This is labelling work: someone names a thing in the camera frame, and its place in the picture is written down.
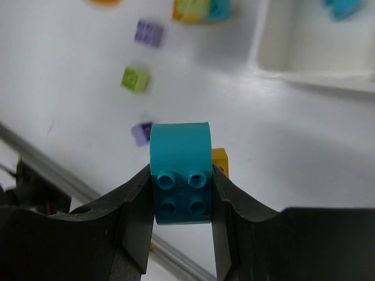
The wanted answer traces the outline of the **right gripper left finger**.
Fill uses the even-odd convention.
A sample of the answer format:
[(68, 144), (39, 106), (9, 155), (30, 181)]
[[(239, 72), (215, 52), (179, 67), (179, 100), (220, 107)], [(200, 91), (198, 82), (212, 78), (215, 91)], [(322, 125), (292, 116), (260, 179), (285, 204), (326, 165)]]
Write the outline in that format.
[(1, 206), (2, 280), (140, 280), (154, 223), (149, 166), (70, 213)]

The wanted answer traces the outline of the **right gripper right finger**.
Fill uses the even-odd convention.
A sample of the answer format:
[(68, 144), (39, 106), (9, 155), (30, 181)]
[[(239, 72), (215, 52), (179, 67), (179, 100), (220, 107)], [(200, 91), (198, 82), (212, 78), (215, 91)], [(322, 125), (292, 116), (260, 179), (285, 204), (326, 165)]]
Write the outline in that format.
[(213, 169), (218, 280), (373, 280), (372, 208), (277, 212)]

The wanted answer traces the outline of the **purple lego brick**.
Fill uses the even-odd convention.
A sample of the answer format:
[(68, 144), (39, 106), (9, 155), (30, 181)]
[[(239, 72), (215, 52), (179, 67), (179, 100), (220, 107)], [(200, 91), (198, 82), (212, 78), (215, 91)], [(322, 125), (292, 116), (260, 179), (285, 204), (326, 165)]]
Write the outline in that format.
[(138, 147), (147, 145), (150, 142), (151, 129), (153, 122), (139, 123), (131, 128), (132, 136)]
[(140, 19), (134, 35), (134, 41), (149, 47), (158, 48), (162, 42), (164, 28), (155, 21)]

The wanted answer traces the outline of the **teal square lego brick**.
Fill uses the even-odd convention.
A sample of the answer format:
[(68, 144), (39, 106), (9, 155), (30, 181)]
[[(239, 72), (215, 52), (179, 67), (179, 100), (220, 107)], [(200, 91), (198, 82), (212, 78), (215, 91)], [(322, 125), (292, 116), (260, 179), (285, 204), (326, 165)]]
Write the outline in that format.
[(213, 162), (209, 124), (156, 124), (151, 129), (149, 154), (157, 224), (210, 223)]

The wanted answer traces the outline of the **yellow-green base lego brick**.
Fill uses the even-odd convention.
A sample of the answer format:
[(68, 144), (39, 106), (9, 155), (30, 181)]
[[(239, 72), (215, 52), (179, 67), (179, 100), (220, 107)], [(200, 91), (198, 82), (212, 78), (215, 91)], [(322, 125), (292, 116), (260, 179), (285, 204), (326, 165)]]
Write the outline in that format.
[(121, 80), (121, 86), (133, 93), (143, 93), (146, 90), (150, 75), (147, 71), (127, 66)]

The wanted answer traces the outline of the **round orange patterned lego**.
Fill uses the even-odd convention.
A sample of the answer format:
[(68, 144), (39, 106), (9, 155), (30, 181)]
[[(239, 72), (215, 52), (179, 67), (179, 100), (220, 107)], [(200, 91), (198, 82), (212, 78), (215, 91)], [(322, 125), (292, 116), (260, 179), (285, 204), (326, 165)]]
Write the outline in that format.
[(94, 5), (102, 5), (102, 6), (115, 6), (121, 2), (121, 0), (87, 0), (87, 1)]

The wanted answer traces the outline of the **light green lego brick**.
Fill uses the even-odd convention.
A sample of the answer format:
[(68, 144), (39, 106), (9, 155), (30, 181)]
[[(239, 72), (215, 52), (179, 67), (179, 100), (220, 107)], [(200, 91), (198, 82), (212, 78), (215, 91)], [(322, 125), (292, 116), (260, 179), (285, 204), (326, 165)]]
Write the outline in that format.
[(209, 0), (178, 0), (177, 10), (186, 16), (205, 17), (210, 12)]

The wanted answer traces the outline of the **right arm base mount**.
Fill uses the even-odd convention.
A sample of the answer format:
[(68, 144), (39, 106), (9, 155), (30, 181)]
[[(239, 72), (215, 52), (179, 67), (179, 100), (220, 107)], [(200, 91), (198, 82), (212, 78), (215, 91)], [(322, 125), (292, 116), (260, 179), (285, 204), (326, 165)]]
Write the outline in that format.
[(1, 170), (15, 179), (15, 185), (1, 189), (1, 206), (18, 206), (44, 215), (69, 213), (71, 197), (54, 184), (36, 173), (23, 160), (19, 160), (16, 170), (4, 165)]

